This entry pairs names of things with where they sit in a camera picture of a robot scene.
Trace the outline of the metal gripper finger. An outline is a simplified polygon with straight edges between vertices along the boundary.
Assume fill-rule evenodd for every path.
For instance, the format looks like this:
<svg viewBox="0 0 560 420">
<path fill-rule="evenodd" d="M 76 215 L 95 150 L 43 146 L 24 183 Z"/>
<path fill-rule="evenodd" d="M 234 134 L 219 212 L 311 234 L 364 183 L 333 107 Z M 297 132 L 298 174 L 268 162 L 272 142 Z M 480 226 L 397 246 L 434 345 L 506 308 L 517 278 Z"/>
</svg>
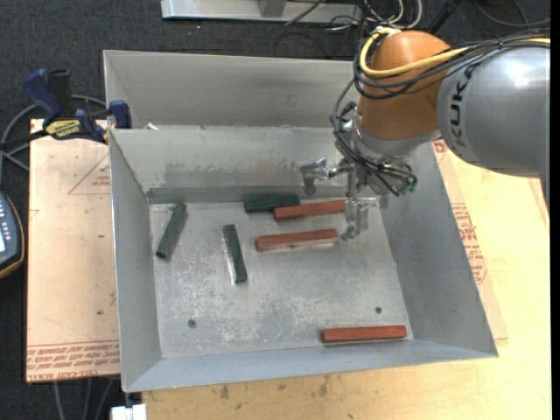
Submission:
<svg viewBox="0 0 560 420">
<path fill-rule="evenodd" d="M 369 209 L 377 206 L 377 198 L 353 197 L 345 200 L 346 230 L 341 235 L 351 241 L 368 230 Z"/>
<path fill-rule="evenodd" d="M 304 193 L 313 196 L 317 189 L 315 182 L 327 181 L 334 177 L 351 171 L 351 164 L 346 159 L 341 159 L 335 166 L 330 166 L 325 157 L 321 157 L 313 162 L 306 163 L 299 168 L 302 178 Z"/>
</svg>

